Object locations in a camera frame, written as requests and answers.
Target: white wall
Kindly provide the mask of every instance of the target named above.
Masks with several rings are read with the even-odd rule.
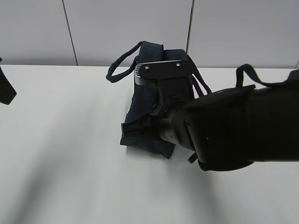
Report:
[[[199,67],[295,68],[298,0],[196,0],[189,53]]]
[[[79,65],[110,65],[141,40],[186,48],[192,0],[64,2]],[[298,0],[195,0],[189,54],[200,67],[295,68],[298,8]],[[76,64],[62,0],[3,0],[0,21],[4,64]]]
[[[75,65],[62,1],[1,0],[3,64]]]
[[[185,49],[191,6],[191,0],[65,0],[79,65],[109,66],[142,40]]]

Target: panel seam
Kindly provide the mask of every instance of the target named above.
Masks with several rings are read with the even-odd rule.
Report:
[[[189,27],[188,27],[186,53],[188,53],[188,50],[189,50],[189,42],[190,42],[191,26],[192,26],[192,19],[193,19],[194,2],[195,2],[195,0],[192,0],[190,19],[189,19]]]
[[[62,5],[64,7],[64,14],[65,14],[65,19],[66,19],[66,24],[67,24],[67,28],[69,30],[69,35],[70,35],[70,39],[71,39],[71,46],[73,48],[73,52],[74,52],[74,56],[75,56],[75,60],[76,60],[76,65],[78,66],[77,55],[76,55],[76,51],[75,51],[75,47],[74,47],[73,37],[71,36],[71,29],[70,29],[69,19],[67,18],[67,14],[66,14],[64,0],[62,0]]]

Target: black strap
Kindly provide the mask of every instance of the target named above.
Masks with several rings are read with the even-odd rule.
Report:
[[[3,104],[10,104],[11,101],[16,96],[16,91],[12,87],[12,85],[9,83],[7,78],[5,77],[2,69],[0,68],[0,103]]]
[[[281,83],[264,83],[260,80],[260,78],[257,76],[256,71],[250,64],[244,64],[237,68],[236,75],[237,75],[237,83],[236,87],[242,87],[243,86],[243,80],[244,80],[244,72],[256,83],[262,84],[267,87],[275,87],[275,86],[283,86],[285,85],[285,81]]]
[[[199,97],[203,97],[204,96],[204,93],[202,92],[197,80],[194,78],[194,76],[191,76],[191,79],[192,79],[192,84],[198,94]]]
[[[193,153],[192,156],[188,159],[189,163],[194,163],[198,159],[198,156],[196,153]]]
[[[132,71],[134,71],[135,66],[137,64],[138,61],[138,56],[135,57],[133,63],[131,64],[130,68],[128,70],[126,70],[125,72],[112,76],[112,74],[114,73],[114,71],[116,70],[116,68],[131,54],[133,54],[135,51],[138,50],[138,48],[141,46],[142,41],[139,42],[135,47],[133,47],[131,50],[129,50],[128,52],[126,52],[125,54],[123,54],[122,56],[120,56],[120,58],[118,58],[114,63],[111,64],[108,73],[106,75],[106,79],[108,81],[110,81],[111,83],[116,83],[118,81],[120,81],[121,79],[123,79],[124,77],[128,76]]]
[[[188,55],[188,60],[194,65],[195,69],[194,69],[194,73],[193,75],[197,78],[197,80],[200,82],[200,84],[205,88],[207,94],[211,93],[211,89],[207,86],[207,84],[205,83],[205,81],[203,80],[203,78],[201,77],[201,74],[199,73],[196,65],[194,64],[193,60],[190,58],[190,56]]]

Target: navy blue bag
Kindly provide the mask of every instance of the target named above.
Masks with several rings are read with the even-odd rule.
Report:
[[[121,74],[112,76],[113,72],[122,63],[122,61],[125,60],[128,56],[132,55],[135,51],[137,51],[139,47],[139,55],[134,58],[134,61],[130,68]],[[139,42],[130,51],[122,55],[110,66],[108,74],[106,75],[106,79],[111,83],[120,81],[121,79],[123,79],[124,77],[126,77],[134,71],[137,63],[171,60],[192,61],[191,58],[182,49],[164,50],[163,45],[142,41]],[[211,90],[203,81],[198,70],[194,71],[193,75],[202,84],[207,93],[210,93]],[[192,83],[198,95],[203,96],[204,94],[201,91],[199,84],[194,77],[192,77]],[[159,95],[155,84],[137,85],[136,83],[134,83],[134,94],[132,97],[132,103],[129,112],[127,113],[125,123],[135,120],[149,113],[157,104],[159,104]],[[142,148],[151,153],[161,154],[167,159],[171,157],[173,149],[175,147],[174,144],[171,144],[166,141],[149,140],[136,137],[124,137],[123,135],[121,137],[121,145]]]

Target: table surface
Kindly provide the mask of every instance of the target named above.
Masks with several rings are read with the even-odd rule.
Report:
[[[298,223],[299,163],[203,172],[181,147],[167,160],[119,145],[132,76],[111,84],[107,67],[2,69],[18,94],[0,105],[0,223]],[[265,82],[290,71],[257,69]],[[213,91],[235,84],[235,69],[200,72]]]

